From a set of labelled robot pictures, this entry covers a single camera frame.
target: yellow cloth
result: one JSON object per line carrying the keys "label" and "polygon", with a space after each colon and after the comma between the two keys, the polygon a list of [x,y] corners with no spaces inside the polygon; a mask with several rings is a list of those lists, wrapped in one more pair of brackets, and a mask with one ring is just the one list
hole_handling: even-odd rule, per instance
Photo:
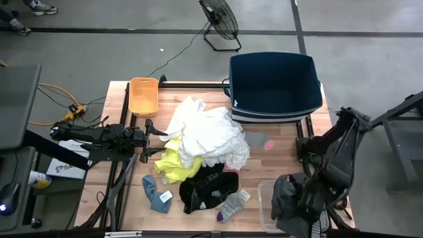
{"label": "yellow cloth", "polygon": [[166,151],[162,154],[161,160],[154,162],[154,169],[156,172],[160,173],[161,171],[164,171],[169,183],[184,182],[186,178],[192,178],[200,169],[203,161],[202,156],[197,156],[194,159],[194,163],[191,168],[184,169],[182,163],[180,162],[178,152],[181,144],[181,137],[182,136],[179,136],[167,142],[165,145]]}

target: black fan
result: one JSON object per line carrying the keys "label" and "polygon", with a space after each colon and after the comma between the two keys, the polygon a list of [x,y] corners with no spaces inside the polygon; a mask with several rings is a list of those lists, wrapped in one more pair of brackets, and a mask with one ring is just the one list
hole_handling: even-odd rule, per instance
{"label": "black fan", "polygon": [[[206,17],[209,19],[210,24],[204,33],[204,40],[218,52],[236,51],[241,49],[241,43],[238,40],[238,23],[237,19],[232,13],[231,8],[225,2],[225,0],[200,0],[200,5],[203,8]],[[207,39],[206,35],[209,33],[210,28],[214,27],[224,39],[226,40],[237,40],[239,48],[219,50],[213,46],[212,43]]]}

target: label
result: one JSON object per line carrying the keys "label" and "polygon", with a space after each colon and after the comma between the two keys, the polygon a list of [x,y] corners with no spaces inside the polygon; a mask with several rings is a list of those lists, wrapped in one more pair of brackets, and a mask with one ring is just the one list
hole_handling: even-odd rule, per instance
{"label": "label", "polygon": [[172,193],[170,191],[166,191],[164,194],[160,195],[160,200],[165,203],[167,200],[171,199],[173,197]]}
{"label": "label", "polygon": [[248,201],[251,198],[251,195],[243,189],[239,191],[239,196],[241,196],[241,199],[244,200],[244,202]]}

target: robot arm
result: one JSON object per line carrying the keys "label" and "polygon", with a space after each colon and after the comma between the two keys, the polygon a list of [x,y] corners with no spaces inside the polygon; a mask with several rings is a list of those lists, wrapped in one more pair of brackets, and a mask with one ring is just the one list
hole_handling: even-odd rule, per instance
{"label": "robot arm", "polygon": [[301,189],[298,203],[300,216],[310,223],[348,195],[357,148],[370,130],[370,117],[353,108],[341,108],[336,115],[338,122],[323,136],[297,140],[301,161],[318,158],[316,171]]}

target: clothing pile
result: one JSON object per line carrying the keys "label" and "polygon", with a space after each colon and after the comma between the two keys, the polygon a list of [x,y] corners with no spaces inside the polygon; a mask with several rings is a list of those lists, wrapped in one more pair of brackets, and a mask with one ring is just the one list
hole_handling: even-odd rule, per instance
{"label": "clothing pile", "polygon": [[160,136],[167,150],[155,170],[165,172],[169,182],[192,178],[200,168],[225,163],[228,169],[239,170],[250,157],[249,145],[240,123],[232,121],[225,107],[204,111],[203,100],[187,97],[176,108],[168,136]]}
{"label": "clothing pile", "polygon": [[[184,213],[215,208],[224,203],[217,221],[224,223],[250,195],[239,188],[238,171],[250,158],[250,147],[269,150],[273,141],[261,132],[245,132],[234,122],[228,108],[204,111],[203,100],[187,97],[176,108],[169,127],[166,151],[155,162],[155,171],[164,172],[166,183],[180,183],[179,195],[184,202]],[[172,196],[156,191],[153,177],[143,178],[145,194],[151,209],[167,213]]]}

